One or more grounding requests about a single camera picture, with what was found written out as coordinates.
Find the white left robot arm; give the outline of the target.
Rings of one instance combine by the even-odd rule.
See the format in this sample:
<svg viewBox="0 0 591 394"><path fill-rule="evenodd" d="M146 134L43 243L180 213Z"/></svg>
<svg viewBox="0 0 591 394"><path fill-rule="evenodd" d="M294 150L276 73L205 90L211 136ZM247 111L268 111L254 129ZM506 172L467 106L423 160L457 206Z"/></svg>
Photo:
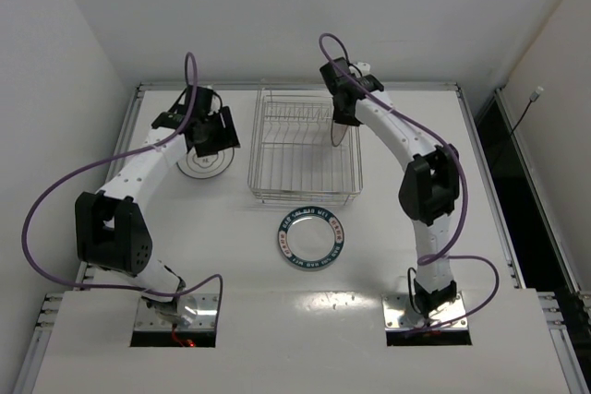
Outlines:
<svg viewBox="0 0 591 394"><path fill-rule="evenodd" d="M158 259L143 210L170 169L193 153L203 158L240 143L229 107L210 88L187 86L151 123L139 154L97 192L75 203L78 258L123 276L149 308L180 318L188 303L184 280Z"/></svg>

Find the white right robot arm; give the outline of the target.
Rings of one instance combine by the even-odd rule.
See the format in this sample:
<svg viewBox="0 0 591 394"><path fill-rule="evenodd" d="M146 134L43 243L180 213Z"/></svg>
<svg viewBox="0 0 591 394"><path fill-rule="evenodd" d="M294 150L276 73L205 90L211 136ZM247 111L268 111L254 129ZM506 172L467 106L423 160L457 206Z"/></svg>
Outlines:
<svg viewBox="0 0 591 394"><path fill-rule="evenodd" d="M384 86L372 75L355 77L345 58L320 68L332 95L332 120L340 126L366 125L404 170L398 199L412 221L417 269L411 306L423 317L455 300L457 285L447 253L463 225L450 232L464 176L456 150L428 128L400 113Z"/></svg>

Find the white plate with green rings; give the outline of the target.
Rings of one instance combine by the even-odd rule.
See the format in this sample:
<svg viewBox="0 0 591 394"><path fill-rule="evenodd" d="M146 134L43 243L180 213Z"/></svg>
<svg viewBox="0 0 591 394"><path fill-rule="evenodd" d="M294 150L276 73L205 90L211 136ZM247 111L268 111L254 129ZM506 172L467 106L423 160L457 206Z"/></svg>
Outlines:
<svg viewBox="0 0 591 394"><path fill-rule="evenodd" d="M235 149L224 149L215 154L199 157L192 149L185 158L177 163L179 171L187 177L205 180L216 177L226 171L235 157Z"/></svg>

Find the white plate with orange sunburst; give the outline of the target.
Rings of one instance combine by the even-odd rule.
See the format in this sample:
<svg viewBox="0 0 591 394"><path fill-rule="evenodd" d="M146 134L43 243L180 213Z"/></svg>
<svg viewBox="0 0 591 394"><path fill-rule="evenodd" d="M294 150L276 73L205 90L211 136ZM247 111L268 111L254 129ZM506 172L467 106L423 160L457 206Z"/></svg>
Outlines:
<svg viewBox="0 0 591 394"><path fill-rule="evenodd" d="M339 124L335 121L331 122L330 142L334 148L339 147L343 143L350 128L350 125Z"/></svg>

